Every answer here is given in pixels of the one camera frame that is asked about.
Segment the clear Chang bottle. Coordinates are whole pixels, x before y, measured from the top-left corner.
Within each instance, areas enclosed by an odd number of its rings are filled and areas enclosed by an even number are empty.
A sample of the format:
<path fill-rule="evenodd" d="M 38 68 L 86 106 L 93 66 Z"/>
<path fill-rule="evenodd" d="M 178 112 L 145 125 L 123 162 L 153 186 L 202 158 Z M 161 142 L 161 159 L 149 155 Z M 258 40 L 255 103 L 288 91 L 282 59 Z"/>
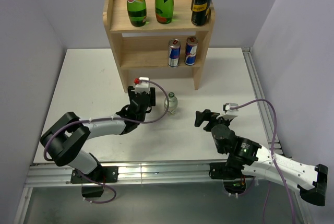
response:
<path fill-rule="evenodd" d="M 175 93 L 169 92 L 168 97 L 164 99 L 164 109 L 168 114 L 173 115 L 176 113 L 178 107 L 178 99 L 175 96 Z"/>

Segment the Red Bull can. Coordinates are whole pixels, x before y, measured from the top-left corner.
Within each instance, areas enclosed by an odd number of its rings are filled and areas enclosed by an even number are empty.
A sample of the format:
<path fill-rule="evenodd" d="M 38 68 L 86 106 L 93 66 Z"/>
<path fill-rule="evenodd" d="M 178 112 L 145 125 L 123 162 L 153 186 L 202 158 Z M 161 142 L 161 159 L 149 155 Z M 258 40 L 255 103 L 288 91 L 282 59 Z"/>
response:
<path fill-rule="evenodd" d="M 178 39 L 171 39 L 168 43 L 168 65 L 178 67 L 180 61 L 181 43 Z"/>
<path fill-rule="evenodd" d="M 185 64 L 192 66 L 195 64 L 197 55 L 198 39 L 195 36 L 190 36 L 186 40 L 185 47 Z"/>

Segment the green glass bottle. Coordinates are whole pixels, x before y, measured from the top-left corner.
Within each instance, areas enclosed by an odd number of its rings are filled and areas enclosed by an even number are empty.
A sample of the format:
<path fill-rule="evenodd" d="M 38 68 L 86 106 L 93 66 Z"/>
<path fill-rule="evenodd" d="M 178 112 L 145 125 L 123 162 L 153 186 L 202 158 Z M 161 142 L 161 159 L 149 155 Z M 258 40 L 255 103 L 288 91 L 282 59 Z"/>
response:
<path fill-rule="evenodd" d="M 145 0 L 127 0 L 127 12 L 133 26 L 141 27 L 145 25 L 147 18 Z"/>
<path fill-rule="evenodd" d="M 157 22 L 167 24 L 172 21 L 174 0 L 155 0 L 155 14 Z"/>

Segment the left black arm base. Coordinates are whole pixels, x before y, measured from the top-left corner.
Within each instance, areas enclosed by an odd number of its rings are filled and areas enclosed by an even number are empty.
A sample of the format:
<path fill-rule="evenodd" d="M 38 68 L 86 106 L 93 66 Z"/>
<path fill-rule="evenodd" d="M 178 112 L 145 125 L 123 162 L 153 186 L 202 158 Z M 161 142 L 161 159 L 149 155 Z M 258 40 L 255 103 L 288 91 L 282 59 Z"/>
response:
<path fill-rule="evenodd" d="M 100 198 L 104 193 L 104 187 L 100 184 L 116 183 L 118 179 L 117 166 L 98 165 L 90 174 L 83 174 L 74 169 L 71 175 L 71 184 L 81 184 L 81 194 L 84 198 Z"/>

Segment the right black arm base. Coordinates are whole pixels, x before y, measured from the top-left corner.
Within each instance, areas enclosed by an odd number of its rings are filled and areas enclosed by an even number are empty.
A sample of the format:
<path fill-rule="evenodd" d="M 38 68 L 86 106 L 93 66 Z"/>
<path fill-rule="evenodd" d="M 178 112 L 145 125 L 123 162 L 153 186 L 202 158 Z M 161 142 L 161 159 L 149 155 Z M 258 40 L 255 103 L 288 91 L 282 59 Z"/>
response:
<path fill-rule="evenodd" d="M 209 177 L 223 182 L 224 194 L 228 197 L 238 198 L 246 195 L 256 185 L 253 176 L 244 175 L 241 170 L 229 168 L 226 162 L 211 162 L 209 168 Z"/>

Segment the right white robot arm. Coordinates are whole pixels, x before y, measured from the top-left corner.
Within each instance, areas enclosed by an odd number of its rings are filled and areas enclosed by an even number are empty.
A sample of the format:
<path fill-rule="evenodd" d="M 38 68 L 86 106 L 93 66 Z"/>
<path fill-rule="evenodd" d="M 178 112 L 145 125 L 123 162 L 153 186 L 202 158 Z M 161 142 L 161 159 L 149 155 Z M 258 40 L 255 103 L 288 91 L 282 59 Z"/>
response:
<path fill-rule="evenodd" d="M 326 202 L 328 168 L 299 163 L 279 154 L 272 154 L 263 145 L 248 138 L 237 136 L 229 128 L 230 122 L 219 113 L 208 109 L 196 111 L 196 127 L 207 122 L 204 131 L 210 132 L 217 149 L 227 155 L 225 162 L 212 162 L 209 176 L 217 180 L 235 180 L 253 176 L 273 183 L 286 185 L 313 205 L 324 206 Z"/>

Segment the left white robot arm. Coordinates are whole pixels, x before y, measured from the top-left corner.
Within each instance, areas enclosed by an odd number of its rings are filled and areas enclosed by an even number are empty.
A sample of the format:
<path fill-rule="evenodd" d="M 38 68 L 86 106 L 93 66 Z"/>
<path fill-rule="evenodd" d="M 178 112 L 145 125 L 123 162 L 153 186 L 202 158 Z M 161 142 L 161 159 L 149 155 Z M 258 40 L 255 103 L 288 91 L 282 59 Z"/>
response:
<path fill-rule="evenodd" d="M 156 105 L 152 87 L 128 87 L 129 104 L 114 115 L 98 120 L 83 120 L 74 112 L 65 113 L 40 138 L 40 143 L 59 167 L 70 166 L 90 182 L 105 176 L 93 154 L 82 150 L 84 143 L 105 135 L 124 135 L 135 130 Z"/>

